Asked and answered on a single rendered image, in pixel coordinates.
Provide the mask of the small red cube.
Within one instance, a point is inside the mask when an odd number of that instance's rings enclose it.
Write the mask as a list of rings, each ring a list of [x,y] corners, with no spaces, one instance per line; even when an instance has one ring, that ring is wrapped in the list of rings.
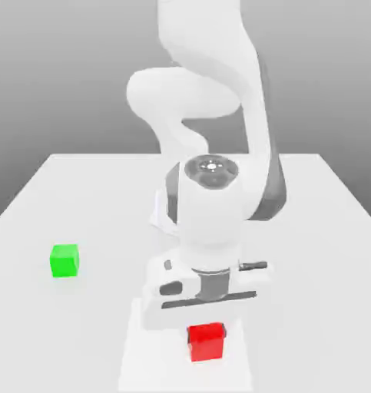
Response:
[[[192,325],[187,328],[187,344],[192,362],[222,358],[227,331],[222,322]]]

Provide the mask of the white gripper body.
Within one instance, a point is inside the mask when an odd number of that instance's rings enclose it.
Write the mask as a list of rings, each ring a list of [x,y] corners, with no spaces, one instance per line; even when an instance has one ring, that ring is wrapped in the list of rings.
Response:
[[[223,323],[244,315],[256,291],[230,293],[213,302],[199,299],[164,300],[163,297],[142,299],[142,326],[147,330],[185,329],[192,325]]]

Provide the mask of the small green cube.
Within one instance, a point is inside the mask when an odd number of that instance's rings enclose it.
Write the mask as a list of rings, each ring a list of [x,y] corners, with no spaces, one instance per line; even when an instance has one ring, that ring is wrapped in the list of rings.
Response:
[[[51,274],[54,277],[74,277],[80,266],[77,244],[54,245],[50,254]]]

